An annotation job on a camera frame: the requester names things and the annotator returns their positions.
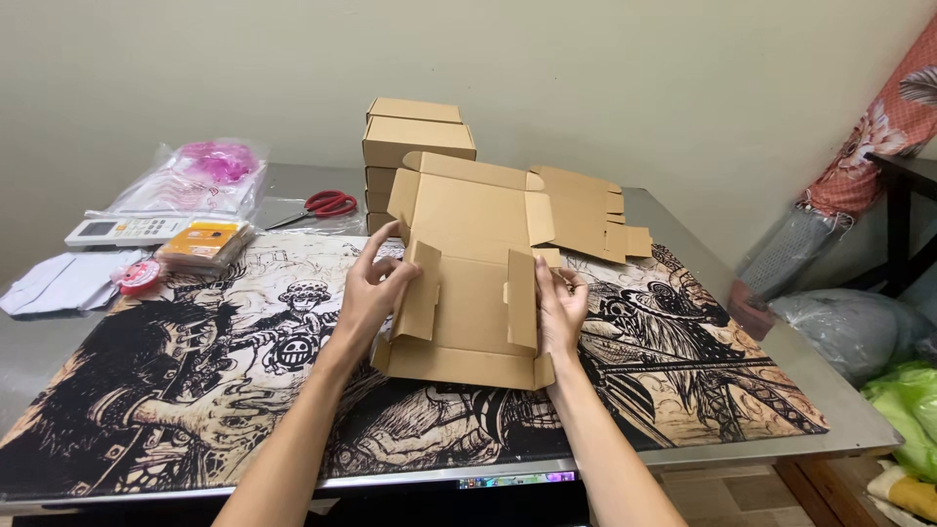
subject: pink round object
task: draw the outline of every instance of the pink round object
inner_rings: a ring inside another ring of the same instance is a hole
[[[153,287],[159,280],[159,262],[148,260],[122,265],[111,273],[111,281],[120,286],[121,294],[136,294]]]

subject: green fabric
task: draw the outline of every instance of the green fabric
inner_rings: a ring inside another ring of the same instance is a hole
[[[908,473],[937,483],[937,369],[908,362],[869,381],[862,395],[904,437],[894,452]]]

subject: table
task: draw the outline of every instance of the table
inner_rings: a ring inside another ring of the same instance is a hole
[[[888,202],[888,261],[840,287],[870,289],[885,282],[881,294],[897,298],[937,262],[937,236],[914,256],[911,251],[911,193],[937,202],[937,161],[867,154],[881,169]]]
[[[272,164],[268,175],[269,189],[260,212],[262,226],[284,218],[289,204],[274,197],[305,199],[324,188],[338,188],[364,202],[364,174],[361,170],[334,169],[300,165]],[[663,205],[644,189],[625,188],[625,210],[631,225],[650,227],[656,243],[662,243],[699,279],[721,304],[727,304],[730,287],[735,279],[732,271],[693,236]],[[39,262],[51,254],[37,254]],[[85,318],[14,321],[0,316],[0,431],[6,432],[58,371],[66,359],[104,313]],[[653,472],[688,470],[714,465],[774,463],[779,459],[802,456],[845,457],[861,453],[884,453],[901,444],[901,437],[787,324],[778,324],[764,340],[765,352],[803,390],[807,397],[825,413],[831,427],[829,433],[798,437],[766,439],[736,444],[713,444],[671,448],[640,453]],[[526,463],[507,463],[479,467],[451,468],[405,474],[379,474],[359,477],[329,478],[320,481],[320,489],[335,495],[344,489],[392,484],[452,481],[461,478],[514,474],[539,474],[575,470],[572,459],[555,459]],[[0,503],[0,514],[23,510],[24,507],[82,506],[102,502],[123,502],[139,499],[172,499],[197,496],[219,496],[232,488],[198,489],[145,495],[99,496],[60,499],[47,502]]]

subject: scissors blade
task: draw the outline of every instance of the scissors blade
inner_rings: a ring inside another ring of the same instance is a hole
[[[298,220],[300,220],[300,219],[302,219],[302,218],[305,218],[305,217],[308,216],[308,215],[309,215],[308,211],[304,211],[304,212],[300,212],[300,213],[298,213],[298,214],[294,214],[294,215],[290,216],[289,218],[282,219],[282,220],[278,221],[277,223],[274,223],[274,224],[271,225],[270,227],[267,227],[266,229],[264,229],[264,231],[269,231],[269,230],[275,229],[275,228],[277,228],[277,227],[282,227],[282,226],[284,226],[284,225],[289,225],[290,223],[293,223],[293,221],[298,221]]]

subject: anime print desk mat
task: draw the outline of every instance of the anime print desk mat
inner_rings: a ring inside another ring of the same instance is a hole
[[[366,238],[259,236],[221,279],[123,298],[0,444],[0,498],[226,487],[290,407]],[[381,255],[400,256],[388,243]],[[824,433],[803,393],[663,246],[589,282],[579,355],[638,450]],[[571,455],[543,391],[391,379],[362,364],[325,477]]]

